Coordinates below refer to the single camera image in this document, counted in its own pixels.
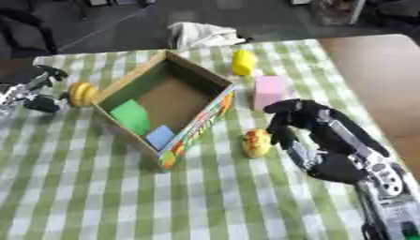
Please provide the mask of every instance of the toy fruit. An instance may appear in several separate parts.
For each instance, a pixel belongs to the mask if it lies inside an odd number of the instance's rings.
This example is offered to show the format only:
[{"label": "toy fruit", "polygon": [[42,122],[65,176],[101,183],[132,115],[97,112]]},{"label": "toy fruit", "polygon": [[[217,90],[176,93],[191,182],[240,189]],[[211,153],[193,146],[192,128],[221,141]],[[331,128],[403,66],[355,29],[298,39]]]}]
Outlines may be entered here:
[{"label": "toy fruit", "polygon": [[75,82],[68,89],[68,99],[74,107],[85,107],[91,104],[97,93],[97,88],[90,82]]},{"label": "toy fruit", "polygon": [[270,150],[270,138],[264,129],[253,129],[243,136],[242,146],[250,158],[260,158]]}]

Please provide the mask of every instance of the wooden table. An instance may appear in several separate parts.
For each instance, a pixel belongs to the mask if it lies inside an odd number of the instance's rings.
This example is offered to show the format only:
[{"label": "wooden table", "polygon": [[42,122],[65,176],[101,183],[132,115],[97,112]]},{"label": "wooden table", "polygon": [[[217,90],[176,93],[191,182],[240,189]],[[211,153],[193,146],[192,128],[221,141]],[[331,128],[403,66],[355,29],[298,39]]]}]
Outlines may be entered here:
[{"label": "wooden table", "polygon": [[[420,179],[420,49],[408,37],[320,39],[347,83]],[[31,59],[0,61],[0,77]]]}]

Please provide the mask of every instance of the cardboard box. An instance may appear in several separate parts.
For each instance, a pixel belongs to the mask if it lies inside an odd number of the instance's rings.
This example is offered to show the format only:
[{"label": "cardboard box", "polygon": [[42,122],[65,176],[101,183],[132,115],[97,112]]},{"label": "cardboard box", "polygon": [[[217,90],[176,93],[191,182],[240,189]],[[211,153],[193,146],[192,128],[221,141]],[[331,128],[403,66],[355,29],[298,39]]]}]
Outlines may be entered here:
[{"label": "cardboard box", "polygon": [[[170,51],[108,86],[93,100],[108,128],[143,154],[144,166],[169,170],[184,151],[232,105],[234,84]],[[165,125],[175,137],[160,151],[145,138],[121,126],[110,111],[134,99],[147,111],[150,131]]]}]

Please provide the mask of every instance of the blue cube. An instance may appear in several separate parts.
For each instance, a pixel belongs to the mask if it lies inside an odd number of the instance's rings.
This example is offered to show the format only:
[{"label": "blue cube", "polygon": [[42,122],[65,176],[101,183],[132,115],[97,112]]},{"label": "blue cube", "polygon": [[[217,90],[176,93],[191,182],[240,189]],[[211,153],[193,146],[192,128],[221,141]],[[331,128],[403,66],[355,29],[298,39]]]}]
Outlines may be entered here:
[{"label": "blue cube", "polygon": [[162,125],[146,136],[146,140],[158,151],[162,150],[175,135],[170,128]]}]

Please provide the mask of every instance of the robotic hand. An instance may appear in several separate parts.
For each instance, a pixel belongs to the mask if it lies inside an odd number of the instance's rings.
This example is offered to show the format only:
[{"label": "robotic hand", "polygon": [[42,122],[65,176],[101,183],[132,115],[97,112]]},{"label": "robotic hand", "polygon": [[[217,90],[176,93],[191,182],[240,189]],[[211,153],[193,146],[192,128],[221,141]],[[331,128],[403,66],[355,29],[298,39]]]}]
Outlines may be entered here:
[{"label": "robotic hand", "polygon": [[43,65],[31,66],[14,72],[0,81],[0,118],[6,117],[23,101],[27,109],[45,113],[56,113],[60,110],[59,99],[38,94],[44,86],[52,87],[68,75],[64,70]]},{"label": "robotic hand", "polygon": [[[365,216],[365,239],[420,239],[420,194],[413,176],[344,113],[313,100],[266,106],[267,132],[312,177],[355,187]],[[318,150],[306,149],[290,128],[310,131]]]}]

